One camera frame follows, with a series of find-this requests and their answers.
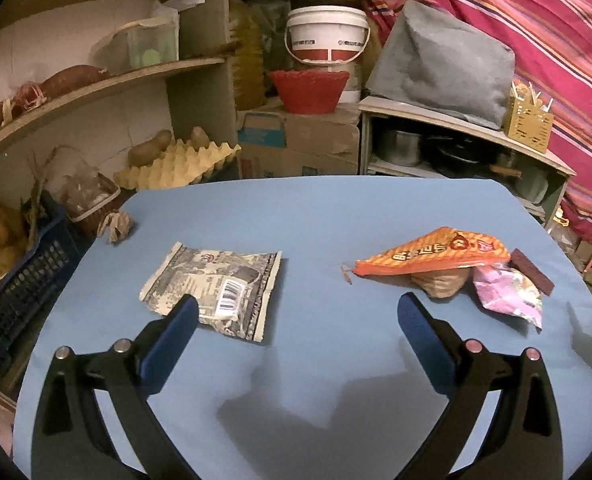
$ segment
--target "barcode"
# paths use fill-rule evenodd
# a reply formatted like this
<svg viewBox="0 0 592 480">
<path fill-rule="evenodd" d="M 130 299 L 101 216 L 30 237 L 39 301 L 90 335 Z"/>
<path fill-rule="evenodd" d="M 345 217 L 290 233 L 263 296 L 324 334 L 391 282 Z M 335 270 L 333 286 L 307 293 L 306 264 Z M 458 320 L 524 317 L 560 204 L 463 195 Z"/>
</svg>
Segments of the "barcode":
<svg viewBox="0 0 592 480">
<path fill-rule="evenodd" d="M 216 304 L 216 316 L 235 316 L 243 298 L 245 285 L 234 280 L 225 280 Z"/>
</svg>

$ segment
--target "cardboard box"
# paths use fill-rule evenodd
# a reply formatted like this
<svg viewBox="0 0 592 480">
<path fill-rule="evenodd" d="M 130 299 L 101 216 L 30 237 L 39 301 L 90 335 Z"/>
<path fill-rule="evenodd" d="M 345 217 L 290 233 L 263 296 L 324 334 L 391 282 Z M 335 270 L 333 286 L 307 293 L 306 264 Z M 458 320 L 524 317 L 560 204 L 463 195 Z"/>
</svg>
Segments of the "cardboard box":
<svg viewBox="0 0 592 480">
<path fill-rule="evenodd" d="M 302 153 L 289 148 L 273 148 L 248 142 L 240 143 L 238 158 L 242 178 L 356 174 L 358 164 L 328 155 Z"/>
<path fill-rule="evenodd" d="M 238 142 L 325 155 L 358 166 L 359 119 L 357 105 L 338 105 L 332 114 L 305 116 L 287 113 L 280 100 L 272 99 L 264 107 L 238 112 Z M 297 158 L 285 155 L 286 162 Z"/>
</svg>

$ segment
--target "red plastic bowl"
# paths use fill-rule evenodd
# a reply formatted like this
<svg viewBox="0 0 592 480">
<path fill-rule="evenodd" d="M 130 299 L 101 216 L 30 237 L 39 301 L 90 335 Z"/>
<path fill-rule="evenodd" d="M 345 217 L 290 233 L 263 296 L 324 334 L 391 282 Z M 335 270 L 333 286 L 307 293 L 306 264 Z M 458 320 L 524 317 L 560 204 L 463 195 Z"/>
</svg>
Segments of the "red plastic bowl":
<svg viewBox="0 0 592 480">
<path fill-rule="evenodd" d="M 275 70 L 269 73 L 269 77 L 289 113 L 318 115 L 335 110 L 349 72 Z"/>
</svg>

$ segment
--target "plastic bottle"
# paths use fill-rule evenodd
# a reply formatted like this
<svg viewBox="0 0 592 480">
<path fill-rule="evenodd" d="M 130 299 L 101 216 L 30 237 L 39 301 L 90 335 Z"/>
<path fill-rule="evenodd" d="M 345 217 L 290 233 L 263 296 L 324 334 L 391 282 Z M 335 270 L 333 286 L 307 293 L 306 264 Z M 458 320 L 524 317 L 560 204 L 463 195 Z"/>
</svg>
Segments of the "plastic bottle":
<svg viewBox="0 0 592 480">
<path fill-rule="evenodd" d="M 263 75 L 263 37 L 244 2 L 229 0 L 230 41 L 240 42 L 231 57 L 236 110 L 257 108 L 266 102 Z"/>
</svg>

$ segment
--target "blue gripper pad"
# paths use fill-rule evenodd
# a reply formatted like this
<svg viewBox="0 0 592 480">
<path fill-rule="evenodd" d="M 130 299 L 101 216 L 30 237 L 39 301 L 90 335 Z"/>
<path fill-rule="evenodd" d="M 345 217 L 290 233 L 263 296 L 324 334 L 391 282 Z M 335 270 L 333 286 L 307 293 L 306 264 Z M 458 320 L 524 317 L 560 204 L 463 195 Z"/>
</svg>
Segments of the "blue gripper pad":
<svg viewBox="0 0 592 480">
<path fill-rule="evenodd" d="M 431 325 L 433 318 L 418 298 L 408 292 L 398 300 L 398 324 L 436 393 L 451 396 L 456 363 Z"/>
<path fill-rule="evenodd" d="M 147 396 L 159 393 L 198 326 L 198 302 L 186 294 L 164 320 L 166 323 L 140 362 L 139 389 Z"/>
</svg>

